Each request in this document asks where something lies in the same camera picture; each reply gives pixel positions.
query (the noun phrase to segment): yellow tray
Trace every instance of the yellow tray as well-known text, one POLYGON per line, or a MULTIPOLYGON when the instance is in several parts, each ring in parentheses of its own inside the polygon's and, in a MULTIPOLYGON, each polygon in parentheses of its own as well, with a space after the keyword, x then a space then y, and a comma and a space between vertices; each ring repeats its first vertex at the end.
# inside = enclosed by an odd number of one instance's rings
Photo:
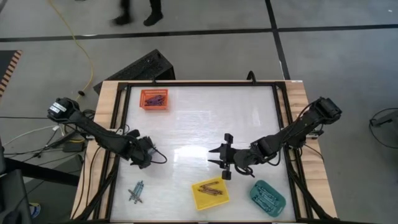
POLYGON ((226 189, 224 180, 221 177, 217 177, 210 180, 205 180, 192 185, 193 199, 195 200, 195 205, 197 210, 203 210, 206 208, 214 207, 216 205, 221 205, 222 203, 229 202, 229 195, 226 189), (202 189, 200 186, 204 184, 209 184, 212 182, 218 182, 209 186, 209 188, 220 190, 223 192, 222 195, 210 195, 198 190, 202 189))

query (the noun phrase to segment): person's leg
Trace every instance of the person's leg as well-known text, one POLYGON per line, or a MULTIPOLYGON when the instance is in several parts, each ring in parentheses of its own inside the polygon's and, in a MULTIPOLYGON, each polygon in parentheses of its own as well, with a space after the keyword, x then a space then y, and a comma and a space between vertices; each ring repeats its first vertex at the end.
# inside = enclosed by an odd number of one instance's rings
POLYGON ((117 26, 129 24, 131 22, 130 0, 120 0, 120 8, 122 9, 122 14, 113 19, 112 22, 117 26))
POLYGON ((160 0, 150 0, 150 7, 152 8, 152 13, 144 21, 145 26, 152 26, 163 18, 162 3, 160 0))

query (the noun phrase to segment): black shoe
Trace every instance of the black shoe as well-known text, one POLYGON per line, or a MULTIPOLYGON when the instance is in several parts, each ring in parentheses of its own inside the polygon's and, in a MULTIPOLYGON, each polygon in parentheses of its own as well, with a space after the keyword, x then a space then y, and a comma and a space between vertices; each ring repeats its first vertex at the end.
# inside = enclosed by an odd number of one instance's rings
POLYGON ((117 26, 123 26, 132 22, 132 19, 127 14, 122 14, 112 20, 112 23, 117 26))
POLYGON ((144 25, 153 26, 161 19, 163 19, 163 14, 161 12, 151 13, 150 16, 144 21, 144 25))

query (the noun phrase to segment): white table surface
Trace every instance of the white table surface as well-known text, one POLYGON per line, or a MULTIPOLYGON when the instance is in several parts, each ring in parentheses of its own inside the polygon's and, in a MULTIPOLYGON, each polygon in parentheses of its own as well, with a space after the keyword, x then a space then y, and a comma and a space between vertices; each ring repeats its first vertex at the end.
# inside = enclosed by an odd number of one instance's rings
MULTIPOLYGON (((169 108, 146 111, 139 107, 142 89, 132 87, 126 124, 150 136, 157 149, 167 156, 166 164, 151 164, 140 170, 121 159, 114 192, 112 222, 133 221, 292 221, 294 210, 284 156, 279 166, 251 166, 256 178, 238 174, 226 182, 229 202, 198 211, 191 185, 221 176, 221 169, 208 159, 219 154, 208 151, 220 146, 224 133, 234 136, 236 149, 279 131, 274 95, 270 86, 173 86, 169 108), (137 181, 144 181, 141 199, 129 202, 137 181), (270 217, 249 197, 257 180, 265 180, 287 202, 282 213, 270 217)), ((163 161, 155 154, 153 161, 163 161)))

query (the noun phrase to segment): black box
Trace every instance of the black box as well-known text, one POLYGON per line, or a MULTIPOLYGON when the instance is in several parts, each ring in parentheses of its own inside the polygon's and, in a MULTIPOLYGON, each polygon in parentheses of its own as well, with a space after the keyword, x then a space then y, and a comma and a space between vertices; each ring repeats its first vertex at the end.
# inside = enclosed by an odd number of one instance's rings
MULTIPOLYGON (((157 50, 136 60, 106 80, 175 80, 173 65, 157 50)), ((102 82, 94 91, 100 94, 102 82)))

